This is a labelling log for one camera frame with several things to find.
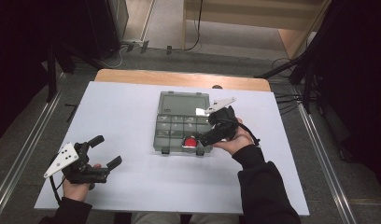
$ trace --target white table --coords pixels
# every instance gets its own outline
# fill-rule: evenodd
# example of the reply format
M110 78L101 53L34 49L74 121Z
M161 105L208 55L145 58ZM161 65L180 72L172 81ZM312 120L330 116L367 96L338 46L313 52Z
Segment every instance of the white table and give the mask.
M264 157L273 161L282 174L292 206L299 215L309 215L271 92L108 82L89 84L63 140L63 145L83 142L101 134L106 140L90 149L90 164L100 162L105 166L118 155L123 158L107 183L97 184L89 193L86 203L91 203L93 209L242 214L237 179L241 166L227 152L214 148L202 158L155 152L153 137L161 91L204 92L209 94L210 102L235 97L236 116L261 139ZM61 176L54 176L57 183ZM49 181L35 208L57 208Z

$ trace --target white tabletop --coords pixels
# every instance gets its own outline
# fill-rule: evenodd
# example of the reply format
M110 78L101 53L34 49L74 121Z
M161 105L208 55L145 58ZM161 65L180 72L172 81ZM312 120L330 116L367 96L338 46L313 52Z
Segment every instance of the white tabletop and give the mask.
M283 123L271 92L230 91L173 86L91 82L63 140L85 142L103 135L89 150L90 164L105 167L121 155L123 162L106 184L96 184L86 203L110 211L242 214L237 173L241 165L219 148L203 157L155 152L153 138L161 91L208 93L210 102L235 97L234 112L261 139L267 161L282 174L289 201L301 216L309 215ZM54 176L60 183L61 173ZM57 208L47 180L35 204Z

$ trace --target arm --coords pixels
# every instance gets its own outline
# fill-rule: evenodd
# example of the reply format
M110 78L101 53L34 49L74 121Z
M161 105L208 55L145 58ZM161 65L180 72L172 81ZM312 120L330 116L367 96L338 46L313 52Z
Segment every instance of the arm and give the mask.
M90 204L84 203L90 184L71 184L67 179L63 182L63 197L54 217L43 217L39 224L82 224L86 223L92 210Z
M213 146L228 151L243 166L238 178L247 223L301 223L275 164L264 161L261 149L253 144L249 133L239 127L232 141Z

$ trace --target hand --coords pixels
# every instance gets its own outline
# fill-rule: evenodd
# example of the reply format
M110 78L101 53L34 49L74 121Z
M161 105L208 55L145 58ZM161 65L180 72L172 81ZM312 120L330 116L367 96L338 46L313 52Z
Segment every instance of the hand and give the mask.
M239 118L237 118L239 123L243 123L243 121ZM254 144L252 141L251 135L246 132L244 129L242 129L240 126L236 130L236 135L234 138L229 141L220 141L217 142L216 144L213 144L213 147L220 147L224 149L225 151L229 152L231 155L233 155L236 151L238 151L242 147L246 147L249 145Z
M101 164L95 164L93 168L101 168ZM71 184L67 179L63 182L63 195L65 198L84 202L89 192L90 184Z

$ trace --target black sleeve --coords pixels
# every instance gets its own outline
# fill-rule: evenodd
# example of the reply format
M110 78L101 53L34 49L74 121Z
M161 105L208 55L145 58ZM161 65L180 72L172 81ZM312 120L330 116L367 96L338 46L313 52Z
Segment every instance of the black sleeve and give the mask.
M289 203L280 173L274 163L264 161L259 147L243 147L233 158L243 166L238 177L247 224L301 223Z
M83 224L86 223L92 206L63 197L54 217L43 217L39 224Z

